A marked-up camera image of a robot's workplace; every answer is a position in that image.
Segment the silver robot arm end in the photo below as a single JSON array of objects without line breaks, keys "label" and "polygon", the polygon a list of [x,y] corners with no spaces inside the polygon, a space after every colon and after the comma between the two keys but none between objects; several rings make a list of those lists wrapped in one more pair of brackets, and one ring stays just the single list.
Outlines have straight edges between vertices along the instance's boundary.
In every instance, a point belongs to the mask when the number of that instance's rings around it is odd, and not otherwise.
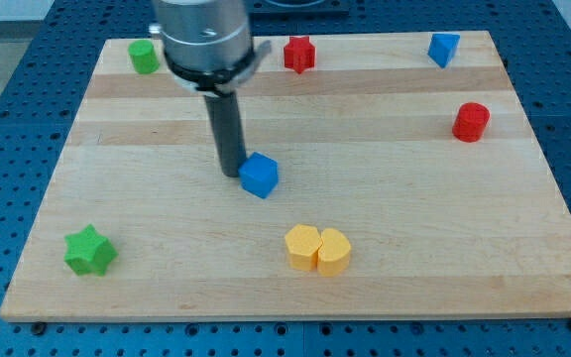
[{"label": "silver robot arm end", "polygon": [[168,68],[183,87],[211,97],[229,95],[258,70],[272,43],[254,43],[242,0],[154,0]]}]

